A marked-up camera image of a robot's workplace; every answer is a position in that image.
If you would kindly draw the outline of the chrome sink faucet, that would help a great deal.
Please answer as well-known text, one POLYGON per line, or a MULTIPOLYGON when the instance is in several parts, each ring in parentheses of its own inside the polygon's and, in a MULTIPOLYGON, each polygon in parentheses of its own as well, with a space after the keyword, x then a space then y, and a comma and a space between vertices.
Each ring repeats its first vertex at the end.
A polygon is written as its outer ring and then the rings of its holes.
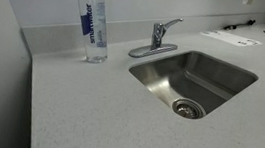
POLYGON ((152 40, 151 44, 144 47, 138 47, 129 52, 129 56, 133 58, 141 58, 145 56, 150 56, 153 54, 159 54, 162 52, 174 51, 178 49, 177 45, 174 44, 165 44, 162 42, 164 34, 167 32, 170 26, 183 21, 183 18, 174 19, 165 24, 154 23, 154 31, 152 31, 152 40))

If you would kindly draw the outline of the clear smartwater bottle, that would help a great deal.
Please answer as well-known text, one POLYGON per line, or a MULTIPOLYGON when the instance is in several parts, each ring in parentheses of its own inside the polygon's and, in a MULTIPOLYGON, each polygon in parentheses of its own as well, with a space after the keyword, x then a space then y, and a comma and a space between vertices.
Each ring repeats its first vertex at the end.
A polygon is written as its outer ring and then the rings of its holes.
POLYGON ((107 59, 105 0, 78 0, 86 60, 93 64, 107 59))

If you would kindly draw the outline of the metal sink drain strainer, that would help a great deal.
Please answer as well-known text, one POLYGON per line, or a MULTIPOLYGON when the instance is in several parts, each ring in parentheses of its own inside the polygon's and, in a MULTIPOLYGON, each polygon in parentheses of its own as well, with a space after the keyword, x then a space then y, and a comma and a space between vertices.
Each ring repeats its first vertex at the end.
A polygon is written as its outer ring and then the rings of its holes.
POLYGON ((179 116, 187 119, 200 119, 207 114, 200 104, 189 99, 177 99, 172 103, 172 109, 179 116))

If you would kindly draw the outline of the white paper sheet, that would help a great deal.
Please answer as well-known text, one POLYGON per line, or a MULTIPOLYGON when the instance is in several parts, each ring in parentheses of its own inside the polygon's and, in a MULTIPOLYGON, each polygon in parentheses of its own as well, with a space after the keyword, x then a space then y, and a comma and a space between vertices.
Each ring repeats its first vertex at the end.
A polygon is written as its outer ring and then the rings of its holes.
POLYGON ((229 44, 232 45, 236 45, 236 46, 256 46, 256 45, 260 45, 259 41, 255 41, 254 39, 248 39, 245 37, 241 37, 241 36, 236 36, 234 34, 230 34, 228 32, 224 32, 224 31, 219 31, 219 30, 215 30, 215 31, 205 31, 202 32, 203 36, 209 36, 210 38, 215 38, 218 39, 220 41, 225 41, 229 44))

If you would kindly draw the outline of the stainless steel sink basin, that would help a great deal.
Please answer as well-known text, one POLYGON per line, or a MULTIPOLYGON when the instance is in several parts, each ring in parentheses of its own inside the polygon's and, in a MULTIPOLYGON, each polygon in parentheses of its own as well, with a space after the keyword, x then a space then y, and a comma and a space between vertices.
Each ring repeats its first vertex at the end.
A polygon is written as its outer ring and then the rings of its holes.
POLYGON ((177 99, 194 100, 206 115, 259 79, 254 73, 209 56, 189 51, 137 64, 129 69, 170 110, 177 99))

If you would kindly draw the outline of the white wall outlet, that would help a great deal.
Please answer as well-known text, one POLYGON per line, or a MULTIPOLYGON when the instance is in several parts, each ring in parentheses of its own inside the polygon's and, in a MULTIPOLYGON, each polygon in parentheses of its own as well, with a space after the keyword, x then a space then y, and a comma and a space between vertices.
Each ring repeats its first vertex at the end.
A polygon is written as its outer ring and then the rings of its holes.
POLYGON ((252 3, 253 0, 243 0, 242 4, 247 4, 250 5, 252 3))

